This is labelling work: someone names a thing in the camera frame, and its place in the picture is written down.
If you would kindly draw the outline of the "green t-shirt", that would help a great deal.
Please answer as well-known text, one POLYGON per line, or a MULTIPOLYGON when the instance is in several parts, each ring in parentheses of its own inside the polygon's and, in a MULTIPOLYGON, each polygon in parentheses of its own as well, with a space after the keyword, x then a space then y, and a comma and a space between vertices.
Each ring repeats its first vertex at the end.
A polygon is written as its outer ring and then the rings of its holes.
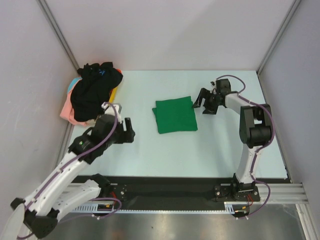
POLYGON ((159 134, 194 132, 198 130, 191 96, 156 100, 152 112, 159 134))

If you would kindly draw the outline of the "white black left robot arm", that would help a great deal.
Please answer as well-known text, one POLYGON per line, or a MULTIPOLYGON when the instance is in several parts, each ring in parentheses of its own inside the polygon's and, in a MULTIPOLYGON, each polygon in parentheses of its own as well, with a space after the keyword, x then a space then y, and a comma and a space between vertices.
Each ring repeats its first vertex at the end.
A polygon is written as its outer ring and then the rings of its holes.
POLYGON ((48 236, 60 221, 73 209, 88 201, 108 201, 113 207, 104 218, 117 213, 122 202, 112 195, 111 183, 100 174, 92 175, 76 189, 64 193, 64 190, 85 168, 89 167, 104 151, 113 144, 132 143, 135 132, 130 118, 122 118, 122 106, 119 103, 104 102, 101 105, 103 115, 93 127, 76 137, 67 153, 52 173, 25 198, 15 198, 10 206, 10 216, 2 240, 20 240, 21 229, 26 227, 30 233, 28 239, 48 236))

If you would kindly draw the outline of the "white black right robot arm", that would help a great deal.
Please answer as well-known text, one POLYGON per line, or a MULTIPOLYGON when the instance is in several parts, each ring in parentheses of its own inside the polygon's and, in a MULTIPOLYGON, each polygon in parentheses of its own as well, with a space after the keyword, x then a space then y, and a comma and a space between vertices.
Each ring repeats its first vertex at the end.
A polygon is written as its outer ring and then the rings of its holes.
POLYGON ((240 163, 230 185, 216 186, 214 194, 216 200, 245 201, 258 193, 257 164, 262 150, 275 138, 271 107, 266 103, 252 102, 240 92, 233 91, 227 75, 217 78, 211 85, 212 90, 200 89, 192 107, 204 107, 205 115, 216 115, 220 106, 239 114, 239 137, 243 144, 240 163))

